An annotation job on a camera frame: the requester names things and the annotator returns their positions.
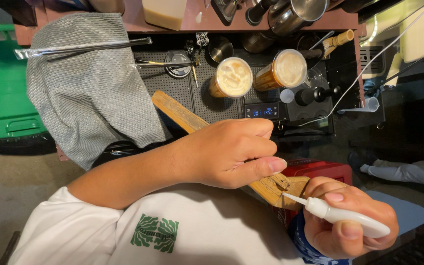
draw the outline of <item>red box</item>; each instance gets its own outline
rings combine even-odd
[[[281,172],[287,177],[327,177],[352,185],[352,170],[349,165],[320,161],[316,159],[295,159],[287,161],[287,168]]]

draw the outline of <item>fingernail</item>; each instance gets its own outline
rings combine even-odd
[[[339,202],[342,201],[343,195],[339,194],[339,193],[327,193],[325,194],[325,197],[330,200],[330,201],[335,201],[335,202]]]
[[[276,159],[269,163],[269,168],[271,169],[271,172],[274,172],[273,174],[283,171],[286,167],[287,162],[284,159]]]
[[[349,240],[355,240],[362,235],[362,227],[353,222],[344,222],[341,224],[341,234]]]

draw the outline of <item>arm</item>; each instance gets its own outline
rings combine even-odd
[[[265,119],[214,123],[171,144],[116,159],[68,185],[76,198],[123,209],[142,196],[178,183],[195,182],[234,189],[284,170],[273,157],[272,122]],[[246,160],[256,159],[249,163]]]

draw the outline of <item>green logo print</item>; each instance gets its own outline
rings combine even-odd
[[[150,247],[148,242],[153,242],[156,244],[156,246],[153,246],[155,250],[172,253],[174,242],[178,235],[179,222],[164,218],[162,222],[158,222],[157,220],[157,217],[142,214],[130,243],[139,247]]]
[[[157,237],[155,239],[155,244],[153,248],[155,250],[160,250],[161,252],[168,253],[173,252],[174,242],[176,241],[176,236],[178,235],[178,225],[179,222],[173,222],[171,220],[161,219],[163,222],[160,222],[160,227],[158,227],[158,232],[167,234],[168,236],[166,238],[159,238]]]
[[[133,237],[130,243],[139,247],[142,245],[149,247],[150,244],[147,242],[153,242],[153,237],[150,236],[150,233],[147,235],[147,232],[156,230],[156,224],[158,224],[157,220],[157,217],[153,218],[151,216],[145,216],[145,214],[142,214],[142,217],[140,218],[140,221],[138,221],[137,227],[135,228],[135,233],[133,233]]]

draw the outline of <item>brown wooden shelf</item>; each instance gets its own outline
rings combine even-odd
[[[30,45],[33,35],[47,22],[58,19],[64,15],[80,11],[69,10],[67,7],[54,0],[28,0],[35,7],[37,16],[37,27],[25,27],[15,25],[17,42],[19,45]],[[203,0],[188,0],[180,31],[164,29],[145,22],[142,0],[124,0],[125,12],[122,19],[125,28],[129,33],[189,33],[196,31],[208,32],[245,32],[264,31],[269,29],[267,14],[262,22],[256,26],[250,26],[244,18],[245,11],[250,8],[251,1],[247,0],[237,10],[230,26],[225,26],[220,21],[212,6],[205,8]],[[201,23],[196,23],[196,16],[202,12]],[[303,30],[336,30],[360,29],[358,15],[344,12],[342,9],[335,9],[326,12],[321,19],[315,21],[313,25],[304,27]]]

